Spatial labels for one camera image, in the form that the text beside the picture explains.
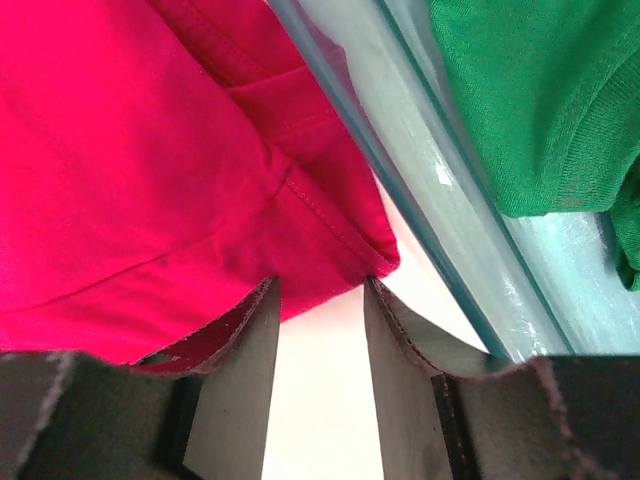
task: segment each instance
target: red garment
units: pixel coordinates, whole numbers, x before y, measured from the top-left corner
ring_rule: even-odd
[[[0,15],[0,350],[133,363],[263,278],[290,318],[398,263],[371,172],[262,0]]]

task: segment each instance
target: knit fabric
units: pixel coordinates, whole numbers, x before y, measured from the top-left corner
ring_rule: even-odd
[[[266,277],[287,319],[397,266],[264,1],[27,0],[0,45],[0,351],[136,363]]]
[[[640,154],[640,2],[430,5],[498,207],[514,217],[611,209],[621,278],[640,288],[632,168]]]

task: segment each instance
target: magenta fabric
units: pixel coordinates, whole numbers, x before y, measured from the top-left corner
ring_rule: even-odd
[[[0,45],[0,350],[135,363],[265,277],[287,319],[397,266],[262,0],[24,0]]]

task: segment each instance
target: clear plastic sheet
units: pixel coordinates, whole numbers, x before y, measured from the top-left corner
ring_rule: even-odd
[[[270,3],[492,353],[640,351],[640,295],[612,272],[602,222],[511,220],[488,200],[427,2]]]

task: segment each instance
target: stitched seam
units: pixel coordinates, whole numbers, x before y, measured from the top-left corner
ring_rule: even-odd
[[[217,41],[224,43],[228,48],[230,48],[230,50],[238,57],[238,59],[240,59],[245,65],[249,66],[250,68],[256,69],[258,71],[260,71],[260,73],[263,74],[263,76],[268,77],[268,76],[272,76],[273,73],[270,72],[269,70],[267,70],[265,67],[263,67],[262,65],[260,65],[259,63],[257,63],[251,56],[249,56],[246,52],[244,52],[243,50],[241,50],[234,42],[232,42],[228,37],[224,36],[223,34],[221,34],[214,26],[211,22],[209,22],[203,15],[202,13],[194,6],[192,5],[189,0],[183,0],[182,1],[182,5],[185,8],[185,11],[187,14],[189,14],[191,16],[191,18],[198,22],[200,24],[201,27],[203,27],[207,33],[213,35]],[[209,55],[207,54],[207,58],[209,59],[209,62],[213,63],[211,61],[211,58],[209,57]]]
[[[389,315],[389,317],[393,320],[393,323],[394,323],[395,327],[400,331],[400,333],[402,334],[403,338],[405,339],[405,342],[411,348],[413,353],[415,355],[417,355],[423,362],[425,362],[431,368],[433,368],[434,370],[440,372],[441,374],[444,374],[442,369],[440,367],[438,367],[437,365],[434,365],[427,357],[425,357],[424,354],[420,351],[420,349],[413,342],[413,340],[411,339],[411,337],[407,333],[407,330],[404,328],[404,326],[400,322],[400,319],[398,318],[398,316],[393,312],[393,310],[391,310],[391,306],[389,305],[389,302],[387,302],[387,300],[386,300],[386,298],[384,296],[384,292],[380,288],[380,285],[375,285],[375,289],[376,289],[376,293],[378,294],[378,298],[380,299],[380,301],[382,302],[382,305],[384,306],[385,312],[387,312],[387,315]]]
[[[240,222],[240,221],[245,221],[248,217],[251,217],[253,215],[256,215],[257,213],[259,213],[261,210],[267,208],[270,206],[270,204],[273,202],[273,200],[278,196],[278,194],[280,193],[280,191],[284,188],[284,186],[287,183],[287,176],[289,175],[289,172],[291,171],[291,169],[293,168],[293,164],[291,164],[287,170],[285,171],[284,174],[284,178],[282,180],[282,182],[280,183],[280,185],[278,186],[278,188],[275,190],[275,192],[269,196],[267,199],[265,199],[265,201],[263,203],[261,203],[258,207],[251,209],[251,210],[247,210],[247,212],[243,213],[242,216],[240,218],[238,217],[233,217],[233,218],[225,218],[223,220],[221,220],[219,223],[217,223],[213,228],[212,231],[216,232],[218,229],[220,229],[221,227],[228,225],[230,223],[235,223],[235,222]],[[56,302],[59,301],[63,301],[67,298],[73,297],[74,295],[78,295],[80,293],[83,293],[85,291],[88,291],[94,287],[97,287],[99,285],[102,284],[106,284],[108,282],[110,282],[111,280],[113,280],[114,278],[120,276],[120,275],[124,275],[126,273],[132,272],[140,267],[143,267],[145,265],[149,265],[151,263],[157,262],[158,260],[160,260],[161,258],[164,257],[168,257],[171,256],[173,254],[176,254],[178,252],[181,252],[183,250],[186,250],[198,243],[201,242],[206,242],[208,239],[210,239],[211,237],[214,237],[215,235],[217,235],[217,233],[212,233],[212,232],[207,232],[205,235],[203,235],[202,237],[196,239],[196,240],[190,240],[187,243],[180,245],[179,247],[173,248],[169,251],[163,252],[161,254],[156,255],[155,257],[149,259],[149,260],[144,260],[142,262],[136,263],[135,265],[131,265],[127,268],[124,268],[122,270],[119,270],[115,273],[112,273],[104,278],[101,278],[100,280],[93,282],[89,285],[85,285],[82,286],[80,288],[77,288],[75,290],[73,290],[72,292],[69,293],[64,293],[62,295],[58,295],[57,297],[51,298],[49,300],[46,300],[44,302],[39,302],[36,303],[34,305],[29,305],[27,307],[20,307],[20,308],[15,308],[15,309],[11,309],[11,310],[5,310],[3,312],[0,312],[0,318],[2,318],[3,316],[6,315],[13,315],[13,314],[17,314],[17,313],[25,313],[25,312],[29,312],[31,310],[35,310],[37,308],[41,308],[41,307],[45,307],[48,305],[53,305]]]
[[[203,35],[201,32],[196,31],[196,29],[193,28],[191,25],[182,24],[184,22],[181,23],[181,20],[184,19],[185,15],[189,15],[191,20],[195,21],[196,23],[200,23],[198,18],[196,18],[193,13],[187,11],[188,6],[185,5],[184,2],[181,3],[182,10],[178,11],[177,7],[174,6],[173,4],[169,6],[166,0],[147,0],[147,1],[151,5],[153,10],[158,15],[160,15],[162,20],[167,23],[167,25],[171,29],[171,32],[177,37],[178,41],[189,51],[189,53],[196,59],[196,61],[198,61],[198,63],[202,66],[209,67],[209,69],[207,70],[209,75],[213,76],[215,80],[219,80],[226,85],[234,84],[234,77],[228,72],[212,71],[213,68],[215,67],[215,64],[210,58],[208,53],[199,52],[199,55],[197,55],[197,57],[199,58],[196,58],[196,55],[193,52],[191,52],[191,49],[187,45],[185,45],[185,41],[182,38],[183,35],[192,34],[197,37],[203,37]]]
[[[349,250],[351,250],[352,253],[354,253],[362,262],[364,262],[364,264],[368,264],[366,255],[364,255],[364,253],[362,253],[359,248],[353,245],[349,240],[345,238],[344,235],[342,235],[342,233],[338,231],[336,226],[333,225],[333,223],[331,223],[329,219],[327,219],[327,217],[322,213],[315,202],[313,202],[305,193],[303,193],[291,179],[287,178],[286,184],[302,201],[304,201],[311,208],[311,211],[315,213],[315,215],[320,220],[322,220],[322,223],[329,227],[329,230],[331,230],[331,232],[333,232],[333,234],[338,237],[342,241],[342,243],[344,243],[349,248]]]
[[[323,113],[319,113],[317,115],[312,115],[309,117],[305,117],[304,119],[288,124],[284,127],[279,127],[274,131],[273,140],[281,140],[289,137],[293,137],[299,135],[301,133],[307,132],[315,127],[319,127],[323,124],[329,123],[333,120],[336,120],[337,117],[331,111],[326,111]]]
[[[211,361],[215,361],[216,359],[219,359],[221,357],[223,357],[224,355],[227,355],[229,353],[230,348],[233,346],[234,341],[238,338],[238,336],[242,333],[242,331],[244,330],[244,328],[247,325],[247,322],[249,321],[249,319],[251,318],[251,316],[254,314],[256,308],[258,308],[258,306],[260,305],[260,302],[262,302],[265,293],[269,290],[269,288],[271,287],[272,282],[268,281],[268,282],[263,282],[261,285],[258,285],[257,289],[253,290],[252,292],[250,292],[245,298],[243,298],[239,304],[237,304],[235,307],[233,307],[231,310],[229,310],[229,312],[223,314],[223,316],[225,315],[229,315],[234,311],[238,311],[238,310],[242,310],[244,308],[247,308],[247,304],[249,302],[250,305],[247,308],[246,312],[244,313],[244,315],[242,316],[242,321],[239,323],[238,327],[231,332],[231,334],[229,335],[229,337],[227,338],[227,341],[225,342],[225,344],[220,347],[217,351],[205,355],[205,356],[199,356],[197,358],[193,358],[193,357],[185,357],[185,356],[175,356],[172,355],[172,359],[165,363],[162,364],[165,367],[170,367],[172,364],[175,363],[175,361],[177,359],[180,360],[184,360],[184,361],[191,361],[193,362],[193,365],[191,365],[188,368],[185,368],[183,371],[189,371],[189,370],[193,370],[194,368],[200,368],[205,366],[206,363],[211,362]],[[178,340],[176,343],[173,343],[169,346],[163,347],[161,350],[157,351],[155,354],[162,354],[164,352],[170,352],[171,349],[180,347],[180,346],[184,346],[186,344],[188,344],[194,337],[199,337],[200,335],[202,335],[203,331],[206,331],[210,326],[212,322],[215,322],[216,320],[218,320],[218,318],[211,320],[210,322],[208,322],[207,324],[203,325],[202,327],[200,327],[199,329],[197,329],[196,331],[190,333],[189,335],[187,335],[186,337],[182,338],[181,340]],[[144,368],[143,365],[131,365],[131,368],[135,371],[142,371],[144,372],[146,369]]]
[[[465,466],[465,472],[464,472],[464,476],[465,478],[469,479],[471,478],[470,476],[470,465],[469,465],[469,459],[467,458],[467,455],[465,453],[465,449],[462,446],[461,443],[461,438],[462,438],[462,432],[460,431],[459,425],[458,425],[458,420],[457,420],[457,416],[455,413],[455,408],[453,406],[453,402],[451,399],[451,392],[449,390],[449,382],[448,381],[444,381],[442,382],[443,386],[444,386],[444,398],[445,401],[447,402],[447,405],[449,407],[449,412],[450,414],[450,418],[453,420],[453,429],[454,429],[454,436],[457,439],[455,443],[455,449],[456,449],[456,453],[458,458],[460,458],[462,460],[462,463]]]
[[[287,178],[286,181],[285,181],[285,184],[288,185],[290,188],[292,188],[291,185],[289,185],[289,182],[290,182],[290,180]],[[294,193],[296,194],[296,196],[298,198],[300,198],[302,201],[304,201],[300,197],[300,195],[298,194],[298,192],[296,190],[293,190],[293,191],[294,191]],[[329,252],[329,254],[333,254],[334,253],[334,249],[332,249],[331,246],[328,245],[326,243],[326,241],[323,238],[321,238],[320,235],[318,235],[314,230],[312,230],[310,233],[312,234],[313,239],[317,242],[317,244],[320,247],[322,247],[324,250]],[[347,263],[346,261],[344,261],[340,255],[334,256],[333,259],[339,261],[342,264],[342,266],[347,269],[348,273],[353,275],[354,278],[357,278],[358,280],[360,280],[362,278],[362,271],[356,269],[351,263]]]

